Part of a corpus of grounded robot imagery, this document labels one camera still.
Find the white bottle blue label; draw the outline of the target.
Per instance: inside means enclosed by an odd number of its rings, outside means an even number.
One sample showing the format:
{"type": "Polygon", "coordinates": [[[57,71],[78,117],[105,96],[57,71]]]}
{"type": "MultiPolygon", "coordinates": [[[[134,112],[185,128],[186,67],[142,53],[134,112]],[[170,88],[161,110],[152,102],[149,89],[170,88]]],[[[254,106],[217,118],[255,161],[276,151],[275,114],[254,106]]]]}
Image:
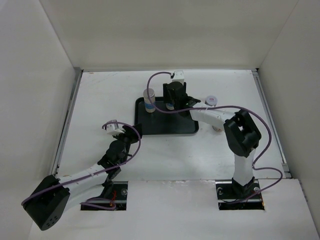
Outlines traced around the white bottle blue label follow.
{"type": "Polygon", "coordinates": [[[155,91],[152,88],[150,88],[148,92],[147,92],[147,89],[143,91],[145,111],[147,113],[153,113],[156,111],[156,108],[153,106],[153,104],[156,101],[155,91]]]}
{"type": "Polygon", "coordinates": [[[173,111],[175,109],[174,105],[169,102],[167,102],[165,106],[169,111],[173,111]]]}

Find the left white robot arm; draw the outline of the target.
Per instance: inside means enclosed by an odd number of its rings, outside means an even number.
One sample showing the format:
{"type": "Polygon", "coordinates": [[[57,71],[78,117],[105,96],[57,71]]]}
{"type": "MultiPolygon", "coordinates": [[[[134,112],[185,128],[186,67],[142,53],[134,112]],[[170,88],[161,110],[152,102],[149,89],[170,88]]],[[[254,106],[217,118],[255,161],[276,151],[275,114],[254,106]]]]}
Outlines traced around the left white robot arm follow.
{"type": "Polygon", "coordinates": [[[74,175],[46,176],[21,205],[40,230],[53,227],[68,209],[76,205],[91,205],[91,201],[108,199],[112,195],[113,179],[135,155],[131,145],[141,143],[140,123],[128,125],[116,120],[102,128],[115,139],[103,157],[91,167],[74,175]]]}

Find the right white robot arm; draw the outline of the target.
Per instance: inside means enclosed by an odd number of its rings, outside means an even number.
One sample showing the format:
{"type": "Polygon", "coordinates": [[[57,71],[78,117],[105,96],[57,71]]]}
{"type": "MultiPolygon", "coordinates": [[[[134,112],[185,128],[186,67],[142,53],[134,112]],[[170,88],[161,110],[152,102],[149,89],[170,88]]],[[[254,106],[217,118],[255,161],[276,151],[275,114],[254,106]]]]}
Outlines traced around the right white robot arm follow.
{"type": "Polygon", "coordinates": [[[246,198],[251,192],[255,177],[253,161],[256,148],[262,135],[246,110],[228,112],[212,109],[199,99],[186,93],[187,84],[179,81],[163,84],[164,102],[173,105],[179,115],[190,117],[193,121],[203,122],[224,131],[227,144],[234,153],[234,174],[232,192],[246,198]]]}

